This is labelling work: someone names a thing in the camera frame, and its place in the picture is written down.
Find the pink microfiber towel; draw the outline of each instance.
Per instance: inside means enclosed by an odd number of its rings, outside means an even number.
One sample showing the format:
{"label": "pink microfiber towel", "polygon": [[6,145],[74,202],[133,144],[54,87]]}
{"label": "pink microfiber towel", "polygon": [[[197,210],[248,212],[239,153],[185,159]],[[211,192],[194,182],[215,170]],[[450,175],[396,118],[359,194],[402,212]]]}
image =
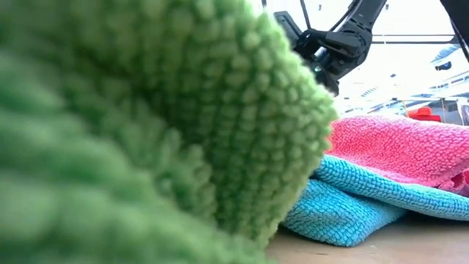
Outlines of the pink microfiber towel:
{"label": "pink microfiber towel", "polygon": [[327,152],[399,183],[469,196],[469,127],[363,115],[335,121]]}

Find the towel stack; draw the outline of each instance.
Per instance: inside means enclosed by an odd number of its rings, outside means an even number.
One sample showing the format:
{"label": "towel stack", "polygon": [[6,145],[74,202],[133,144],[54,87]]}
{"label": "towel stack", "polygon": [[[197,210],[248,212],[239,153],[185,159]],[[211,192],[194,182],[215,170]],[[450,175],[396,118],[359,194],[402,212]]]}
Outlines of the towel stack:
{"label": "towel stack", "polygon": [[409,210],[469,221],[469,128],[400,116],[333,122],[333,148],[283,225],[355,246]]}

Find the wooden table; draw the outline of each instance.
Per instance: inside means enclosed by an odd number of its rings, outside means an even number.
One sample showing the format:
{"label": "wooden table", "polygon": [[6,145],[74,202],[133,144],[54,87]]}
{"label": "wooden table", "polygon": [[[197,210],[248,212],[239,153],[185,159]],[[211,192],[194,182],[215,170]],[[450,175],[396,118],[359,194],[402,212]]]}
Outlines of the wooden table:
{"label": "wooden table", "polygon": [[280,229],[267,255],[280,264],[464,264],[469,263],[469,223],[408,216],[353,248],[309,241]]}

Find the green microfiber towel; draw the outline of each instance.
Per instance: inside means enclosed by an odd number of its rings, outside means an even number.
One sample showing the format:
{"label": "green microfiber towel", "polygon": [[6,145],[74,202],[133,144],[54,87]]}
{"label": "green microfiber towel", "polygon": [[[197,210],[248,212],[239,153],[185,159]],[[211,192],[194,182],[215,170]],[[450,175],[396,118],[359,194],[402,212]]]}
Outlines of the green microfiber towel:
{"label": "green microfiber towel", "polygon": [[263,263],[330,95],[244,0],[9,0],[0,258]]}

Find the terry loop texture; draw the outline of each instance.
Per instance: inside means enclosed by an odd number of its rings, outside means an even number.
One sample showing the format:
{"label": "terry loop texture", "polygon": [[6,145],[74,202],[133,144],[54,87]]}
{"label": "terry loop texture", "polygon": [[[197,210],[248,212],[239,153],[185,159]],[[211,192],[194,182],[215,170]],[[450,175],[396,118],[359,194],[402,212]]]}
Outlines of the terry loop texture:
{"label": "terry loop texture", "polygon": [[11,0],[5,14],[2,51],[86,131],[180,210],[257,246],[328,147],[330,95],[243,0]]}
{"label": "terry loop texture", "polygon": [[[87,132],[66,103],[0,56],[0,258],[6,263],[266,263],[157,194],[154,172]],[[155,132],[165,133],[163,123]],[[155,162],[181,163],[176,153]]]}
{"label": "terry loop texture", "polygon": [[400,183],[459,193],[469,183],[469,128],[401,116],[357,116],[333,122],[332,149],[343,158]]}
{"label": "terry loop texture", "polygon": [[408,210],[469,221],[469,198],[417,184],[397,183],[327,155],[283,225],[314,240],[356,246]]}

